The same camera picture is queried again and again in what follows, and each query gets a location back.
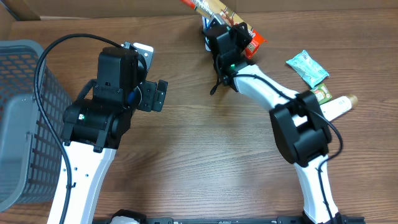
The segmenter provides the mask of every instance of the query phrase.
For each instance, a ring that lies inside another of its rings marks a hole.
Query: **plastic bin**
[[[14,203],[54,197],[61,153],[34,100],[34,70],[43,48],[31,40],[0,41],[0,212]],[[43,64],[44,108],[58,135],[71,98]]]

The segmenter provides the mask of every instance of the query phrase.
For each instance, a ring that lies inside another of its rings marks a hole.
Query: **blue snack bag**
[[[314,88],[329,76],[329,73],[314,61],[305,50],[286,63],[290,65],[311,88]]]

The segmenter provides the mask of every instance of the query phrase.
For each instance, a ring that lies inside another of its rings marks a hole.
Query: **orange package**
[[[230,26],[240,24],[244,22],[234,11],[229,9],[219,0],[181,0],[190,8],[212,20],[215,14],[219,14]],[[264,42],[268,42],[262,37],[253,27],[248,24],[248,31],[253,38],[251,43],[246,47],[246,56],[250,59],[257,52],[260,45]]]

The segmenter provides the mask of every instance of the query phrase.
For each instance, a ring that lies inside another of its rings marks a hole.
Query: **wooden table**
[[[339,210],[368,223],[398,222],[398,9],[243,14],[269,44],[257,64],[275,81],[308,89],[285,61],[303,49],[331,74],[334,97],[354,93],[359,107],[335,121],[345,140],[329,165]],[[270,218],[300,215],[296,172],[279,154],[269,115],[216,83],[200,17],[138,17],[15,22],[10,39],[43,47],[71,33],[91,33],[155,48],[148,80],[167,80],[161,113],[137,112],[104,180],[96,218],[120,208],[150,217]],[[74,39],[56,47],[48,66],[76,98],[96,77],[106,45]],[[335,152],[337,141],[330,144]],[[45,223],[51,203],[15,205],[0,223]]]

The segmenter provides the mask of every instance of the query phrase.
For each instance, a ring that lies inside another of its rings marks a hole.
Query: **brown wall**
[[[222,0],[236,12],[398,7],[397,0]],[[132,17],[194,14],[180,0],[6,0],[40,17]]]
[[[7,40],[10,33],[11,24],[15,19],[8,13],[3,5],[0,4],[0,40]]]

